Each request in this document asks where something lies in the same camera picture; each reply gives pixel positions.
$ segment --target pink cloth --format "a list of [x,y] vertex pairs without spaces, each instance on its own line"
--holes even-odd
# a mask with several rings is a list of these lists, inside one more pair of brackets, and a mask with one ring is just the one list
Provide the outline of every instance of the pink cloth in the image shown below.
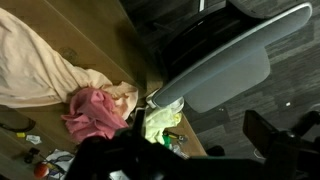
[[84,88],[72,97],[69,115],[63,115],[73,138],[79,142],[89,136],[111,139],[117,129],[128,127],[111,95]]

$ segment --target white fabric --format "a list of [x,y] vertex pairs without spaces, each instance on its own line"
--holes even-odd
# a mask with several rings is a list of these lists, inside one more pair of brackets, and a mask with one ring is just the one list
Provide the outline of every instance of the white fabric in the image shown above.
[[0,9],[0,37],[0,104],[21,108],[68,102],[70,93],[93,87],[112,94],[124,110],[131,111],[136,105],[135,87],[124,82],[113,86],[103,74],[71,65],[26,24],[3,9]]

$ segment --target gray chair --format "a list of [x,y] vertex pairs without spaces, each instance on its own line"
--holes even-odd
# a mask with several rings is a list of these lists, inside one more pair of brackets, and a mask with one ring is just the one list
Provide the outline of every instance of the gray chair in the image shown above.
[[259,17],[235,1],[199,13],[160,50],[167,83],[153,96],[158,107],[180,97],[208,111],[262,82],[270,74],[265,46],[304,26],[310,3]]

